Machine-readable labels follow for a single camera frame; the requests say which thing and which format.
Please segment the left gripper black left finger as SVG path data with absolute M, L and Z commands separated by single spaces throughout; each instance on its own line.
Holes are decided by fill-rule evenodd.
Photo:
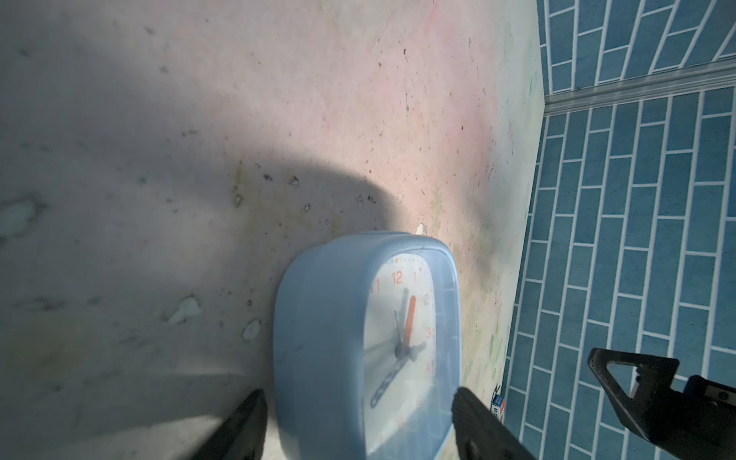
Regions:
M 257 389 L 215 430 L 192 459 L 261 459 L 267 428 L 266 395 L 262 389 Z

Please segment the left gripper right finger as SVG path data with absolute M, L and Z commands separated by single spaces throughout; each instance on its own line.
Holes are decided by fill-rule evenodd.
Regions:
M 452 424 L 462 460 L 535 459 L 469 388 L 459 387 L 454 394 Z

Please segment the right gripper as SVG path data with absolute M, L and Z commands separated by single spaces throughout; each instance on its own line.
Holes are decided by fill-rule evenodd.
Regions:
M 612 365 L 636 370 L 634 389 L 623 389 L 609 370 Z M 671 388 L 679 366 L 675 358 L 602 348 L 588 356 L 588 367 L 629 431 L 659 448 L 682 449 L 690 404 L 688 431 L 701 459 L 734 459 L 735 388 L 692 376 L 682 394 Z

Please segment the light blue alarm clock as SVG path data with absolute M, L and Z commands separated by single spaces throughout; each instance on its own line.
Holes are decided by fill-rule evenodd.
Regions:
M 287 269 L 273 322 L 289 459 L 435 459 L 462 377 L 458 272 L 444 243 L 364 232 Z

